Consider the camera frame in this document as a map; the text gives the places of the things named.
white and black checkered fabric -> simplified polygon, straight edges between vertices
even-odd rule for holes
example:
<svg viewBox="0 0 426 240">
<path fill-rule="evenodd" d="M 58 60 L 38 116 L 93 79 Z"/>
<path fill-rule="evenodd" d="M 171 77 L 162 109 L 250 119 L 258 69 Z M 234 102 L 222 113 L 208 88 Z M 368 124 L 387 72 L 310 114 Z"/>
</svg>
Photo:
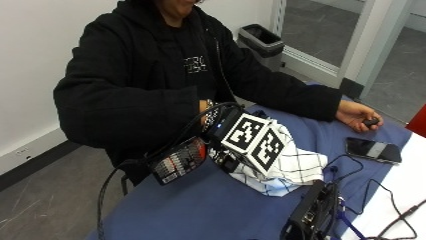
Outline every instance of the white and black checkered fabric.
<svg viewBox="0 0 426 240">
<path fill-rule="evenodd" d="M 287 128 L 278 124 L 276 120 L 270 121 L 270 128 L 274 128 L 283 138 L 283 146 L 279 146 L 282 149 L 279 157 L 272 161 L 267 175 L 239 163 L 230 176 L 262 194 L 283 196 L 299 186 L 311 185 L 314 180 L 322 180 L 322 168 L 327 163 L 327 157 L 298 149 Z M 275 145 L 267 140 L 260 142 L 266 142 L 270 146 Z"/>
</svg>

smartphone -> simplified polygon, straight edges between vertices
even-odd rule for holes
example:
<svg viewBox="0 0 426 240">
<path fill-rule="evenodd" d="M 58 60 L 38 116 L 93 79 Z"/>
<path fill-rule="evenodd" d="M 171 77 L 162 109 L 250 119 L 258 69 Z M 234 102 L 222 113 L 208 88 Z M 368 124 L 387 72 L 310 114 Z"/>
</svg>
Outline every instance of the smartphone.
<svg viewBox="0 0 426 240">
<path fill-rule="evenodd" d="M 346 138 L 346 153 L 383 163 L 399 164 L 401 162 L 400 149 L 395 144 L 360 138 Z"/>
</svg>

hand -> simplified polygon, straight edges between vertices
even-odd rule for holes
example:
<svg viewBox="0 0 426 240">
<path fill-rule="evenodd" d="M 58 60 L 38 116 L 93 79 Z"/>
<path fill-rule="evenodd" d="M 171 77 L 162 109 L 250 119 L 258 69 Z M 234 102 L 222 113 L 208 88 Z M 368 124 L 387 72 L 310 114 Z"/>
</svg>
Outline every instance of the hand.
<svg viewBox="0 0 426 240">
<path fill-rule="evenodd" d="M 363 120 L 371 120 L 375 117 L 379 122 L 376 125 L 372 125 L 371 128 L 367 128 L 361 123 Z M 350 102 L 346 100 L 340 100 L 338 105 L 335 118 L 344 123 L 355 132 L 365 132 L 368 130 L 376 130 L 379 126 L 383 125 L 383 118 L 376 112 L 368 108 L 367 106 Z"/>
</svg>

black hoodie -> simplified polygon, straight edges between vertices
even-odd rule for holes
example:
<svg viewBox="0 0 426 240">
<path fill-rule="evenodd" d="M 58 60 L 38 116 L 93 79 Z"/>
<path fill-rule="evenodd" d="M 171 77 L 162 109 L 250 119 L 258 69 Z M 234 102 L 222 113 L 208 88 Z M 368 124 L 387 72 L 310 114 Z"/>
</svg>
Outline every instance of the black hoodie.
<svg viewBox="0 0 426 240">
<path fill-rule="evenodd" d="M 53 92 L 67 139 L 106 149 L 114 165 L 167 143 L 198 114 L 196 88 L 186 85 L 170 29 L 150 1 L 138 2 L 118 2 L 87 24 Z M 208 55 L 215 101 L 232 101 L 234 94 L 300 116 L 334 119 L 335 89 L 271 73 L 198 7 L 187 22 Z M 191 134 L 199 130 L 198 123 Z"/>
</svg>

wire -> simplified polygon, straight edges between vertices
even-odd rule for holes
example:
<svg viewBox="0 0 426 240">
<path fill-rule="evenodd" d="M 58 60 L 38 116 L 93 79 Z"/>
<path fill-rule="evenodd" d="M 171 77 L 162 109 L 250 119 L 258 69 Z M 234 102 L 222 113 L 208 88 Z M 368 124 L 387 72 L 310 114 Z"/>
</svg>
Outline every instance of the wire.
<svg viewBox="0 0 426 240">
<path fill-rule="evenodd" d="M 152 154 L 150 155 L 144 155 L 144 159 L 147 160 L 148 158 L 151 158 L 152 156 L 155 156 L 158 153 L 170 150 L 176 143 L 179 142 L 180 138 L 184 136 L 186 132 L 188 131 L 188 129 L 192 127 L 192 125 L 195 124 L 196 121 L 199 121 L 200 117 L 208 113 L 210 111 L 212 111 L 216 108 L 220 108 L 223 106 L 231 106 L 231 107 L 238 107 L 239 109 L 242 109 L 242 107 L 238 105 L 238 103 L 234 102 L 224 102 L 224 103 L 219 103 L 215 104 L 214 106 L 211 106 L 207 110 L 202 111 L 191 120 L 190 122 L 184 125 L 184 127 L 182 128 L 179 135 L 172 139 L 172 141 L 170 141 L 166 145 L 163 145 Z M 97 238 L 99 240 L 105 240 L 105 232 L 103 232 L 103 224 L 102 224 L 102 206 L 103 206 L 103 197 L 105 197 L 105 192 L 106 192 L 106 187 L 109 184 L 109 181 L 113 177 L 113 175 L 115 174 L 115 172 L 118 171 L 119 167 L 125 166 L 125 165 L 133 165 L 133 164 L 141 164 L 139 160 L 131 159 L 131 160 L 125 160 L 110 172 L 109 176 L 106 177 L 106 180 L 102 184 L 99 193 L 98 193 L 98 198 L 97 198 Z"/>
<path fill-rule="evenodd" d="M 106 177 L 106 180 L 102 184 L 101 190 L 98 192 L 98 197 L 97 197 L 97 238 L 99 240 L 105 240 L 105 232 L 103 232 L 103 224 L 102 224 L 102 207 L 103 207 L 103 197 L 105 197 L 105 192 L 106 192 L 106 187 L 109 184 L 109 181 L 118 171 L 119 167 L 130 164 L 135 164 L 137 161 L 134 159 L 131 160 L 125 160 L 115 168 L 111 170 L 109 173 L 109 176 Z"/>
<path fill-rule="evenodd" d="M 407 211 L 404 211 L 404 213 L 400 214 L 400 216 L 387 225 L 387 227 L 381 230 L 381 232 L 379 233 L 377 235 L 377 239 L 383 239 L 381 236 L 384 235 L 384 233 L 387 232 L 387 230 L 391 228 L 391 226 L 399 221 L 399 220 L 403 220 L 404 221 L 404 218 L 408 217 L 415 211 L 416 209 L 426 203 L 426 199 L 417 204 L 417 205 L 413 205 L 412 207 L 409 207 L 409 209 Z M 412 230 L 412 233 L 413 233 L 413 237 L 411 238 L 396 238 L 396 239 L 415 239 L 416 238 L 416 232 L 412 228 L 412 226 L 409 226 L 409 229 Z"/>
<path fill-rule="evenodd" d="M 344 178 L 347 178 L 350 175 L 355 174 L 356 172 L 360 172 L 363 169 L 363 164 L 360 163 L 360 161 L 357 161 L 356 159 L 354 159 L 350 155 L 347 154 L 342 154 L 339 156 L 336 156 L 324 167 L 328 167 L 340 157 L 347 157 L 351 161 L 354 161 L 355 163 L 357 163 L 359 168 L 355 169 L 354 171 L 348 172 L 347 174 L 344 174 L 343 176 L 338 177 L 336 179 L 332 180 L 332 182 L 335 184 L 338 184 Z"/>
<path fill-rule="evenodd" d="M 184 134 L 187 133 L 188 129 L 192 127 L 192 125 L 195 124 L 196 121 L 199 121 L 200 117 L 203 115 L 206 115 L 208 112 L 211 112 L 214 109 L 220 108 L 223 106 L 231 106 L 231 107 L 236 107 L 239 109 L 242 109 L 242 107 L 239 106 L 238 103 L 235 102 L 223 102 L 223 103 L 218 103 L 214 106 L 211 106 L 208 109 L 206 109 L 204 111 L 202 111 L 195 117 L 192 117 L 192 119 L 190 120 L 190 122 L 184 125 L 184 127 L 182 128 L 179 134 L 176 135 L 176 137 L 167 143 L 164 144 L 156 151 L 154 151 L 151 154 L 146 154 L 144 159 L 150 159 L 152 156 L 155 156 L 158 153 L 167 151 L 171 149 L 172 146 L 175 146 L 175 144 L 180 141 L 182 137 L 184 136 Z"/>
</svg>

